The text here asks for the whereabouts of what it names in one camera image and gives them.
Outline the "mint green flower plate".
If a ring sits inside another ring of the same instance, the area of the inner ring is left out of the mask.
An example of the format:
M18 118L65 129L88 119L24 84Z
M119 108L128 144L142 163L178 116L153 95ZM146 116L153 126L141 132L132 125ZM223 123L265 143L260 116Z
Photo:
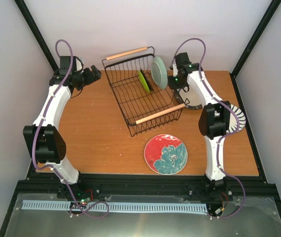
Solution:
M151 63L151 75L153 81L160 89L165 89L168 84L167 69L163 60L159 56L155 56Z

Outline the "dark red flower plate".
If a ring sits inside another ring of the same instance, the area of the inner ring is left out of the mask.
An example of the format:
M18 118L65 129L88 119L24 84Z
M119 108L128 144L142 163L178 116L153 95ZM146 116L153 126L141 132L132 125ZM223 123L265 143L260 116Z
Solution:
M145 80L145 82L146 82L146 84L147 84L147 87L148 87L149 91L154 91L154 90L153 90L153 87L152 87L151 83L149 82L149 80L147 79L147 77L146 77L144 71L143 71L143 70L140 70L140 72L141 72L142 76L144 77L144 80Z

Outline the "plain lime green plate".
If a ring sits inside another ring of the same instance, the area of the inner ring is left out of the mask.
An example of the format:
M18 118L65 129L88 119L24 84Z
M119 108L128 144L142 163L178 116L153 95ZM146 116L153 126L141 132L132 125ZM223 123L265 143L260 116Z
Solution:
M143 70L138 71L138 77L139 77L139 81L140 81L141 85L143 86L145 92L149 93L150 92L149 83L147 81L147 78L146 78Z

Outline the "black wire dish rack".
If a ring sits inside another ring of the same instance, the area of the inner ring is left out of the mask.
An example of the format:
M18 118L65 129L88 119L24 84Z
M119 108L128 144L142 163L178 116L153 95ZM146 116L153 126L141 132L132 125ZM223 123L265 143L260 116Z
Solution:
M169 87L160 89L152 79L152 46L108 56L102 60L105 74L130 135L134 136L178 120L184 106ZM153 90L146 93L138 77L143 70Z

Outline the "green striped rim plate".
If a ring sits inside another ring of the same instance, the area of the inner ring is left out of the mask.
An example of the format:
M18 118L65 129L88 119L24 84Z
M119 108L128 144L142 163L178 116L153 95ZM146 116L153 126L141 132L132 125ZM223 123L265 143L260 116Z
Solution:
M230 108L237 117L230 114L230 122L227 133L240 132L246 126L246 116L238 106L231 104Z

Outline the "red and teal flower plate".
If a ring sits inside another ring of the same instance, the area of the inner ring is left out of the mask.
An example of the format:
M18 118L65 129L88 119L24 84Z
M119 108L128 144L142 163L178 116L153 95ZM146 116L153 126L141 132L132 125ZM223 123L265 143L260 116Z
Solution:
M188 151L179 138L169 134L159 134L145 145L144 159L155 173L175 175L186 166Z

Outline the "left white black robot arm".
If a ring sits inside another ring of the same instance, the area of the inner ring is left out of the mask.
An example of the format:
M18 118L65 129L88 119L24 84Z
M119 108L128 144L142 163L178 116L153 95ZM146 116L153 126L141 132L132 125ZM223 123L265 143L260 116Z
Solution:
M78 182L79 171L66 157L66 143L59 133L59 123L73 91L81 91L99 80L101 75L96 66L86 68L76 56L61 56L60 68L49 81L48 96L39 116L23 129L35 169L49 168L61 183L69 184L68 193L76 199L84 196L85 186Z

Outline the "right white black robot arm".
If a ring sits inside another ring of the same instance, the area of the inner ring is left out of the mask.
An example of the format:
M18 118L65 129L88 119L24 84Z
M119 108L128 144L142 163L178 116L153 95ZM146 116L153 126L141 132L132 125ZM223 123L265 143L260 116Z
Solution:
M173 63L174 76L168 77L172 89L189 87L203 107L198 127L207 148L204 195L213 198L226 188L223 147L230 125L230 102L223 101L213 90L199 63L191 63L188 54L179 53Z

